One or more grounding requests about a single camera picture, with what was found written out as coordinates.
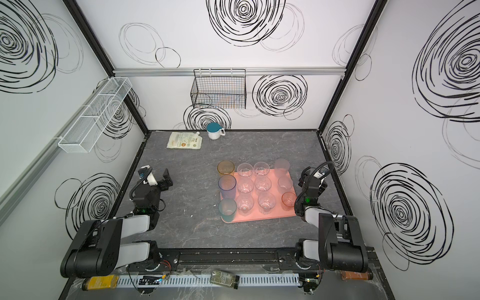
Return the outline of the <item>pink small glass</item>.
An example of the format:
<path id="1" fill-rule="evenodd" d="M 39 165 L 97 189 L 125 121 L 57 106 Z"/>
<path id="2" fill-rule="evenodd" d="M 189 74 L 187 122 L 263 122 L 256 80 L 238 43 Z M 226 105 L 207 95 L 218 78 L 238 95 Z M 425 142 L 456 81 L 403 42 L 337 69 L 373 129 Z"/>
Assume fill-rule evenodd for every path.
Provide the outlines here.
<path id="1" fill-rule="evenodd" d="M 297 196 L 293 192 L 285 192 L 281 196 L 281 205 L 284 210 L 293 210 Z"/>

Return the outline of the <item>short clear glass front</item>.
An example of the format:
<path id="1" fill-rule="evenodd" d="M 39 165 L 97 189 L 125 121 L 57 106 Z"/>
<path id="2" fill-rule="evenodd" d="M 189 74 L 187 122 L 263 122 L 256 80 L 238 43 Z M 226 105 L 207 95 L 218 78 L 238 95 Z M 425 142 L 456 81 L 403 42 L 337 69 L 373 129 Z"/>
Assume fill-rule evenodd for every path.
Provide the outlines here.
<path id="1" fill-rule="evenodd" d="M 290 192 L 293 188 L 293 181 L 289 176 L 282 176 L 277 180 L 277 189 L 281 194 Z"/>

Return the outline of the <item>frosted textured glass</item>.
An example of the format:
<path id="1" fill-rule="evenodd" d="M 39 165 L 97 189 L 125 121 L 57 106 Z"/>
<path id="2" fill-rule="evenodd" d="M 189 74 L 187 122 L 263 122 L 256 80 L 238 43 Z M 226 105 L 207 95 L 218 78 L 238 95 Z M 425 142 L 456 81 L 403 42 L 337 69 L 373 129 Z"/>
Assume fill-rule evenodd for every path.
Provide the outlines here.
<path id="1" fill-rule="evenodd" d="M 286 176 L 291 167 L 290 162 L 285 158 L 279 158 L 274 162 L 274 173 L 277 178 Z"/>

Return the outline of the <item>pink tray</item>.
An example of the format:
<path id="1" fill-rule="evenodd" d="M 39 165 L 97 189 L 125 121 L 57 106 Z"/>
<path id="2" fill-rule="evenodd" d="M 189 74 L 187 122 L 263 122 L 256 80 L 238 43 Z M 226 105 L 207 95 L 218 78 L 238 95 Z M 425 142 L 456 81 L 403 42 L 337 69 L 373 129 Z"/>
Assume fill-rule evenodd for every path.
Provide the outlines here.
<path id="1" fill-rule="evenodd" d="M 288 171 L 271 169 L 266 175 L 234 174 L 236 186 L 221 196 L 219 212 L 225 223 L 289 218 L 295 216 L 296 192 Z"/>

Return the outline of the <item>amber glass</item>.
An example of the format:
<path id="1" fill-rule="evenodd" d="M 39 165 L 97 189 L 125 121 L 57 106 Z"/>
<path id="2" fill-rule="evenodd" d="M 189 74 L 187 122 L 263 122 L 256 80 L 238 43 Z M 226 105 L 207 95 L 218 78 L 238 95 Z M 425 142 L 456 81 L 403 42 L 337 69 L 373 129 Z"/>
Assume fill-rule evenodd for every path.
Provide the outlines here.
<path id="1" fill-rule="evenodd" d="M 235 164 L 230 160 L 223 160 L 217 164 L 217 172 L 220 176 L 224 175 L 234 175 L 235 173 Z"/>

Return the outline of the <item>blue glass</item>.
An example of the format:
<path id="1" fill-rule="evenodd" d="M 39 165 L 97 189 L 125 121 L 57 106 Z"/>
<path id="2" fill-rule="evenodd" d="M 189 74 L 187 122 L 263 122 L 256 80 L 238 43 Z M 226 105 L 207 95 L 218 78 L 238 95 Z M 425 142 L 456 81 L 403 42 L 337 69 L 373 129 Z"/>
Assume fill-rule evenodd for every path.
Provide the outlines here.
<path id="1" fill-rule="evenodd" d="M 221 191 L 222 199 L 235 199 L 236 184 L 237 181 L 233 175 L 226 174 L 220 177 L 218 181 L 218 187 Z"/>

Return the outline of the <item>clear tall glass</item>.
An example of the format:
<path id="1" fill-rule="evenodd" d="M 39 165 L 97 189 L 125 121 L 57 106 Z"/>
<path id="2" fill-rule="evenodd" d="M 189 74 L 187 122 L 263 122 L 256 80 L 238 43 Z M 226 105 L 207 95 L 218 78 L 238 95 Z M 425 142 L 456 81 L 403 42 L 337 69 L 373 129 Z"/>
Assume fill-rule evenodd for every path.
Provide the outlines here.
<path id="1" fill-rule="evenodd" d="M 250 194 L 240 194 L 236 200 L 237 209 L 243 216 L 247 216 L 253 211 L 255 201 Z"/>

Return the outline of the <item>teal glass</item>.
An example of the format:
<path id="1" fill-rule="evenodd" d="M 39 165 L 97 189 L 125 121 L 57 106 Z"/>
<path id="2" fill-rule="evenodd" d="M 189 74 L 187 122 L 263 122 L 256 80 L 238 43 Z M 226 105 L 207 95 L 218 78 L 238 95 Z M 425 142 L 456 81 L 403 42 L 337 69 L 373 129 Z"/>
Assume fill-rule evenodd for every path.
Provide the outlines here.
<path id="1" fill-rule="evenodd" d="M 221 218 L 224 222 L 226 223 L 233 222 L 236 215 L 236 210 L 237 210 L 237 204 L 234 199 L 230 199 L 230 198 L 222 199 L 219 203 L 218 208 L 219 208 L 219 213 L 221 215 Z"/>

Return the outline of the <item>clear faceted glass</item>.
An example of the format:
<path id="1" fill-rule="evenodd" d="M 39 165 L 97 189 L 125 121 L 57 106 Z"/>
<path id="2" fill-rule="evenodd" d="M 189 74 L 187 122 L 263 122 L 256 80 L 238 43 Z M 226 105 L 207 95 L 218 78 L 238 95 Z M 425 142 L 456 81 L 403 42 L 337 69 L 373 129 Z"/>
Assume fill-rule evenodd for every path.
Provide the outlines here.
<path id="1" fill-rule="evenodd" d="M 254 168 L 249 163 L 242 163 L 237 167 L 237 174 L 241 178 L 251 179 L 254 175 Z"/>

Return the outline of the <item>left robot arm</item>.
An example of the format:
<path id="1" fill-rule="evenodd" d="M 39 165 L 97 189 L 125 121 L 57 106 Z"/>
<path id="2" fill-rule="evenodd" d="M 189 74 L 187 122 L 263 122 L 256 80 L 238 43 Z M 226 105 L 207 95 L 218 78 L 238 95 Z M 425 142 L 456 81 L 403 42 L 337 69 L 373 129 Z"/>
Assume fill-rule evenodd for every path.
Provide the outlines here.
<path id="1" fill-rule="evenodd" d="M 155 229 L 166 203 L 161 193 L 174 185 L 168 169 L 157 180 L 149 165 L 138 170 L 139 181 L 129 192 L 134 209 L 125 216 L 82 223 L 65 254 L 60 273 L 64 278 L 107 276 L 135 263 L 157 268 L 161 253 L 154 241 L 123 244 L 122 240 Z"/>

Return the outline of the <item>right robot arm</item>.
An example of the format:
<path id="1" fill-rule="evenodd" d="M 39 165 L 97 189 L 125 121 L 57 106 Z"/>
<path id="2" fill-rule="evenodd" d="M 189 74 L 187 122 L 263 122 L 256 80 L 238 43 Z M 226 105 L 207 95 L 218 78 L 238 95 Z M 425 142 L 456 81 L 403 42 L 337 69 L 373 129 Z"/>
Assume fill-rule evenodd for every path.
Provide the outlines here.
<path id="1" fill-rule="evenodd" d="M 304 169 L 299 179 L 302 188 L 294 203 L 294 212 L 304 222 L 317 228 L 317 239 L 300 239 L 295 260 L 300 268 L 317 263 L 322 270 L 365 273 L 368 254 L 356 217 L 342 215 L 322 207 L 320 194 L 328 186 L 326 171 Z"/>

